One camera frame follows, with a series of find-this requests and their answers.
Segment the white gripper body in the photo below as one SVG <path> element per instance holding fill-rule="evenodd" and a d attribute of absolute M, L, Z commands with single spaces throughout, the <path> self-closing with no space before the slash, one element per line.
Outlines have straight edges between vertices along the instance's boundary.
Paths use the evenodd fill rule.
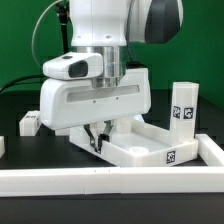
<path fill-rule="evenodd" d="M 42 123 L 52 130 L 144 114 L 151 107 L 148 70 L 128 69 L 114 87 L 95 87 L 99 53 L 69 52 L 46 62 L 40 93 Z"/>

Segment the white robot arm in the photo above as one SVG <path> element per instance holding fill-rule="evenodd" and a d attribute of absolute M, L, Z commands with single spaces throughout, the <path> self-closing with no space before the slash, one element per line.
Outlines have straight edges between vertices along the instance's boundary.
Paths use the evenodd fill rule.
<path fill-rule="evenodd" d="M 148 112 L 148 70 L 127 63 L 131 42 L 164 44 L 180 30 L 182 0 L 70 0 L 73 50 L 43 65 L 43 124 L 81 126 L 99 153 L 116 120 Z"/>

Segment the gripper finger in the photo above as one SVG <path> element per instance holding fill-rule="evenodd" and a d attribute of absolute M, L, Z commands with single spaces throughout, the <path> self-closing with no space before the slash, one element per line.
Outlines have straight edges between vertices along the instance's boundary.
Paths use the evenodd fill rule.
<path fill-rule="evenodd" d="M 95 128 L 92 127 L 90 124 L 84 126 L 84 130 L 88 134 L 90 138 L 90 146 L 96 150 L 98 147 L 98 136 L 96 134 Z"/>
<path fill-rule="evenodd" d="M 104 122 L 106 125 L 105 125 L 105 128 L 104 128 L 104 131 L 102 134 L 99 135 L 98 137 L 98 146 L 97 148 L 95 149 L 95 151 L 99 154 L 101 154 L 101 149 L 102 149 L 102 145 L 103 145 L 103 141 L 110 141 L 110 132 L 112 131 L 112 128 L 113 128 L 113 124 L 112 124 L 112 121 L 105 121 Z"/>

